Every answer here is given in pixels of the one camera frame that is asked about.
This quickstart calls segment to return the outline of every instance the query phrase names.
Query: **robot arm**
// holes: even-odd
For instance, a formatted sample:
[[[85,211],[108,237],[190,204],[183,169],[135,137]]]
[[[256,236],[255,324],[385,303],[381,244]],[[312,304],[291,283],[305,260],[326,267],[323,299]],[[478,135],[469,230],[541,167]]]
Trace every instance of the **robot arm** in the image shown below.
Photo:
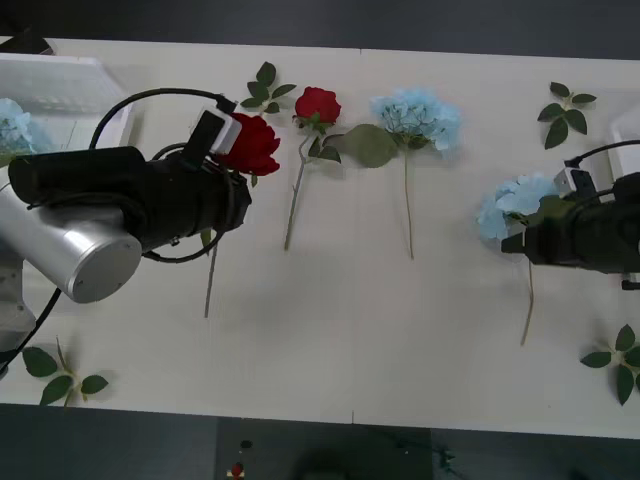
[[[203,111],[187,143],[170,145],[149,162],[134,147],[95,149],[120,108],[162,93],[206,96],[218,108]],[[193,260],[242,225],[251,204],[246,180],[216,157],[231,150],[242,128],[230,115],[234,108],[208,92],[145,92],[105,116],[89,150],[18,157],[0,169],[0,373],[61,292],[77,303],[102,300],[131,278],[141,257]],[[153,251],[208,229],[215,239],[193,255],[165,258]],[[57,286],[37,321],[22,301],[23,260]]]
[[[523,233],[502,241],[505,253],[524,253],[537,265],[557,265],[629,275],[640,272],[640,173],[618,178],[613,188],[597,192],[588,172],[579,169],[590,155],[609,148],[637,145],[632,140],[607,145],[566,163],[556,185],[575,201],[561,216],[545,217]],[[602,197],[613,200],[602,202]],[[624,290],[638,290],[629,279]]]

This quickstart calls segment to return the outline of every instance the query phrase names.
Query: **flower stem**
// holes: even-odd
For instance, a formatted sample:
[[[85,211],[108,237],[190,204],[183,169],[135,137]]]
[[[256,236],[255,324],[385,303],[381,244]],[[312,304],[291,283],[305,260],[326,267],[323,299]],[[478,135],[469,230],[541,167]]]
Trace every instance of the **flower stem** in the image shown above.
[[[407,202],[407,217],[409,218],[409,253],[413,260],[413,224],[411,223],[411,206],[409,205],[409,150],[404,150],[404,198]]]
[[[211,289],[213,288],[213,272],[216,269],[216,257],[218,256],[218,245],[211,250],[211,267],[209,268],[209,283],[207,284],[207,300],[204,304],[204,318],[209,318],[209,305],[211,303]]]
[[[527,323],[524,326],[524,333],[522,334],[522,340],[520,346],[524,347],[527,341],[527,335],[529,335],[529,326],[531,325],[531,315],[533,314],[533,268],[531,267],[531,261],[529,261],[529,312],[527,313]]]
[[[284,249],[285,251],[289,250],[289,244],[291,243],[291,230],[293,228],[293,216],[296,210],[296,202],[298,201],[298,192],[300,191],[300,184],[302,183],[302,174],[304,173],[304,166],[307,163],[307,159],[302,154],[302,149],[305,144],[309,141],[313,133],[307,135],[307,138],[304,139],[304,142],[300,144],[298,147],[298,155],[300,155],[300,170],[298,170],[298,180],[296,185],[293,187],[293,199],[291,200],[291,211],[289,212],[289,224],[287,225],[287,237],[284,241]]]

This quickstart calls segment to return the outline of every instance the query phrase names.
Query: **table surface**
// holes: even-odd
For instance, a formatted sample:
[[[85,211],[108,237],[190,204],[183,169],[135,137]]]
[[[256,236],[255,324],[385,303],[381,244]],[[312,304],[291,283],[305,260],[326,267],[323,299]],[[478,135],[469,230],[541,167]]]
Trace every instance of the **table surface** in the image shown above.
[[[335,133],[373,122],[369,98],[420,86],[457,104],[462,145],[447,161],[411,159],[416,258],[407,252],[403,165],[326,162],[305,174],[288,253],[282,245],[302,136],[291,111],[269,117],[280,171],[260,180],[246,224],[220,246],[213,308],[203,318],[209,262],[143,261],[118,293],[92,305],[59,302],[34,338],[58,336],[80,375],[111,382],[95,408],[254,418],[640,438],[640,398],[624,408],[613,369],[579,359],[640,332],[640,299],[619,279],[535,267],[536,303],[524,347],[527,263],[479,241],[483,194],[515,175],[554,175],[561,160],[600,145],[608,120],[640,98],[640,63],[350,49],[54,40],[60,55],[103,61],[130,91],[191,87],[242,100],[263,61],[286,83],[334,90]],[[545,151],[536,122],[550,81],[599,96],[590,134]],[[299,95],[301,88],[294,94]],[[202,108],[147,101],[131,143],[147,156],[183,141]],[[606,157],[594,161],[604,162]],[[165,253],[186,253],[198,239]],[[36,314],[52,291],[25,273]],[[16,362],[0,401],[35,404],[45,381]]]

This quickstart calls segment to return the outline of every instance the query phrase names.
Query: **gray floor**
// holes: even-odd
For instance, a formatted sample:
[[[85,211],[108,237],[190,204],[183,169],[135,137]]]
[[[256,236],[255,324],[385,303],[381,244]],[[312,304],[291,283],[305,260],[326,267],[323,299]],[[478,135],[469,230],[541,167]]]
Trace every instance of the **gray floor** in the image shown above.
[[[2,9],[49,37],[640,59],[637,0],[3,0]]]
[[[247,480],[294,480],[319,458],[309,452],[350,480],[640,478],[640,441],[630,440],[12,405],[0,407],[0,432],[8,480],[223,480],[236,462]],[[455,455],[454,474],[431,452],[440,447]]]

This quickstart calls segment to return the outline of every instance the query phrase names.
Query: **white container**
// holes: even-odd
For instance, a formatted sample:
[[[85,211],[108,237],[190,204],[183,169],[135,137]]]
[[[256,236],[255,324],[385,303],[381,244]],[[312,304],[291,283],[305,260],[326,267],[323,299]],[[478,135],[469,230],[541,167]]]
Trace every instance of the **white container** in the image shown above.
[[[88,148],[100,119],[127,96],[93,58],[0,53],[0,98],[31,113],[51,142],[50,151]],[[128,106],[109,122],[98,148],[126,144],[131,121]]]

